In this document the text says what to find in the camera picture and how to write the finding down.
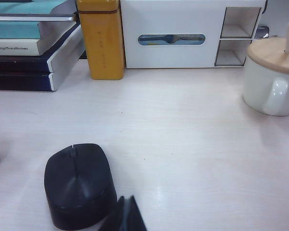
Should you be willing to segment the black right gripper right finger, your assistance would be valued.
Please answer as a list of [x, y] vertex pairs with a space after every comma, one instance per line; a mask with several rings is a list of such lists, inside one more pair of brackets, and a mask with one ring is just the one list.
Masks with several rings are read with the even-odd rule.
[[146, 226], [138, 208], [137, 202], [132, 195], [124, 200], [123, 217], [121, 222], [122, 231], [146, 231]]

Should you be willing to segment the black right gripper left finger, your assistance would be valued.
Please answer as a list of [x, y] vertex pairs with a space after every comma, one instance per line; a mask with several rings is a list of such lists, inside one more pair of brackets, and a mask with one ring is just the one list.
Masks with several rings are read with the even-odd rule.
[[102, 224], [103, 231], [118, 231], [120, 229], [123, 218], [123, 207], [125, 203], [124, 196], [121, 196], [110, 214]]

